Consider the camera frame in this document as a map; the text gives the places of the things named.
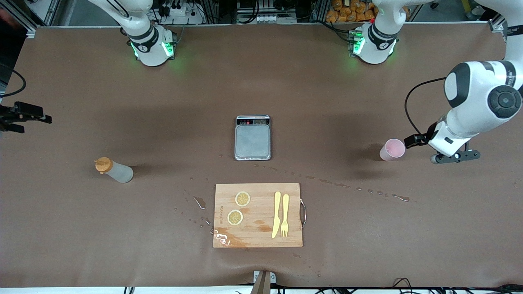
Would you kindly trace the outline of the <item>sauce bottle with orange cap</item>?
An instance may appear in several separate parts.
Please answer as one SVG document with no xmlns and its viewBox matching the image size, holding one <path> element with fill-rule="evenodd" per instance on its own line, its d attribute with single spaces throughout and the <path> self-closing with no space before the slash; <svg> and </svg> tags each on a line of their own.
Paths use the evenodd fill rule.
<svg viewBox="0 0 523 294">
<path fill-rule="evenodd" d="M 128 183 L 133 179 L 134 172 L 129 166 L 117 163 L 107 157 L 98 158 L 94 162 L 99 173 L 109 175 L 119 183 Z"/>
</svg>

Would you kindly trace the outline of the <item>yellow plastic fork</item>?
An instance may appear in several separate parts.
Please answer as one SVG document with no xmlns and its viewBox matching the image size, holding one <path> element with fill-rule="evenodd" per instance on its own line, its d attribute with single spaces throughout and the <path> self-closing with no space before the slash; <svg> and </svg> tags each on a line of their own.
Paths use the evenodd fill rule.
<svg viewBox="0 0 523 294">
<path fill-rule="evenodd" d="M 289 224 L 288 224 L 288 210 L 289 210 L 289 195 L 283 195 L 283 221 L 281 223 L 281 236 L 283 238 L 288 236 Z"/>
</svg>

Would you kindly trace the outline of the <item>yellow plastic knife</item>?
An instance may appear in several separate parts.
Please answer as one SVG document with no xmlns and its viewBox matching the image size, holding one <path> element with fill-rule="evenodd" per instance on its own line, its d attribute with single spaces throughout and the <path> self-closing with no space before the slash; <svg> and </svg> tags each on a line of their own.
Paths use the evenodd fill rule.
<svg viewBox="0 0 523 294">
<path fill-rule="evenodd" d="M 271 233 L 271 238 L 273 239 L 276 238 L 280 233 L 280 226 L 282 225 L 282 221 L 279 217 L 281 203 L 282 193 L 280 191 L 276 191 L 274 194 L 273 228 Z"/>
</svg>

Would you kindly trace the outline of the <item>silver digital kitchen scale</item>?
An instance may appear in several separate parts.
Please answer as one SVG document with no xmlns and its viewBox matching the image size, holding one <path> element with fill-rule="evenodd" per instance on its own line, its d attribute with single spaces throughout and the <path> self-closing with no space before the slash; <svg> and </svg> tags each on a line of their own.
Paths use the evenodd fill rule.
<svg viewBox="0 0 523 294">
<path fill-rule="evenodd" d="M 268 115 L 242 115 L 235 119 L 234 158 L 237 161 L 271 159 L 271 119 Z"/>
</svg>

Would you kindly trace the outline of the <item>white power strip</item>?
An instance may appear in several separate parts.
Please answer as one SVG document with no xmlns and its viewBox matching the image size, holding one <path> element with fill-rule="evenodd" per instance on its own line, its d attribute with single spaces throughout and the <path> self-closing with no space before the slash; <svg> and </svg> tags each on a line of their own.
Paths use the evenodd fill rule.
<svg viewBox="0 0 523 294">
<path fill-rule="evenodd" d="M 149 18 L 161 25 L 207 24 L 203 7 L 194 0 L 153 0 Z"/>
<path fill-rule="evenodd" d="M 277 14 L 262 13 L 258 15 L 238 14 L 237 23 L 239 24 L 274 24 L 277 23 Z"/>
</svg>

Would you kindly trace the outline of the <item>pink plastic cup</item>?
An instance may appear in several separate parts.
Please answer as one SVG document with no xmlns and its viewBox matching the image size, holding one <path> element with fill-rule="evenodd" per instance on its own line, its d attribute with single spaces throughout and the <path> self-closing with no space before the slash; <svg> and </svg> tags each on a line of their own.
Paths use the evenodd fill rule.
<svg viewBox="0 0 523 294">
<path fill-rule="evenodd" d="M 399 139 L 389 139 L 379 152 L 381 160 L 394 161 L 404 156 L 407 148 L 404 145 L 404 141 Z"/>
</svg>

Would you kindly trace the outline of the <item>orange snack packets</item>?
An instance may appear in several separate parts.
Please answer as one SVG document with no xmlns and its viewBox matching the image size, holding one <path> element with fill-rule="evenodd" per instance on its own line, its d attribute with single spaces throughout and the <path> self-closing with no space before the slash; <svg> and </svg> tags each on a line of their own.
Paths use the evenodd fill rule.
<svg viewBox="0 0 523 294">
<path fill-rule="evenodd" d="M 326 23 L 372 22 L 379 9 L 371 0 L 329 0 Z"/>
</svg>

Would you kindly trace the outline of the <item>brown table cover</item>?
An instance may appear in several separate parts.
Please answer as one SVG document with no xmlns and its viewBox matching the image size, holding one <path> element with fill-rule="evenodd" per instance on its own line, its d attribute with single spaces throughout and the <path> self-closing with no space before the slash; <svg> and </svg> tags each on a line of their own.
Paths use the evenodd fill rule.
<svg viewBox="0 0 523 294">
<path fill-rule="evenodd" d="M 13 98 L 42 106 L 0 139 L 0 288 L 221 286 L 256 270 L 287 287 L 523 285 L 523 112 L 433 165 L 384 162 L 413 133 L 404 98 L 463 61 L 498 60 L 487 24 L 407 24 L 366 65 L 322 25 L 185 28 L 176 58 L 134 59 L 118 29 L 39 29 Z M 268 115 L 266 161 L 234 158 L 235 119 Z M 119 183 L 95 168 L 133 169 Z M 303 246 L 215 249 L 218 183 L 299 183 Z"/>
</svg>

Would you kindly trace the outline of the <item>wooden cutting board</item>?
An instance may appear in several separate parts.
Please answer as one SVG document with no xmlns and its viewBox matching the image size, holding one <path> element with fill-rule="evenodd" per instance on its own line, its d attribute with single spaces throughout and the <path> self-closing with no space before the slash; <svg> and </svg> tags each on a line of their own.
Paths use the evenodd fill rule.
<svg viewBox="0 0 523 294">
<path fill-rule="evenodd" d="M 236 205 L 234 199 L 238 192 L 250 194 L 246 207 Z M 288 236 L 281 232 L 271 238 L 273 228 L 274 194 L 280 191 L 280 220 L 283 221 L 283 195 L 289 195 Z M 215 249 L 277 248 L 303 246 L 302 199 L 299 183 L 242 183 L 217 184 L 215 186 L 215 214 L 213 247 Z M 227 221 L 231 210 L 243 212 L 240 225 L 232 226 Z"/>
</svg>

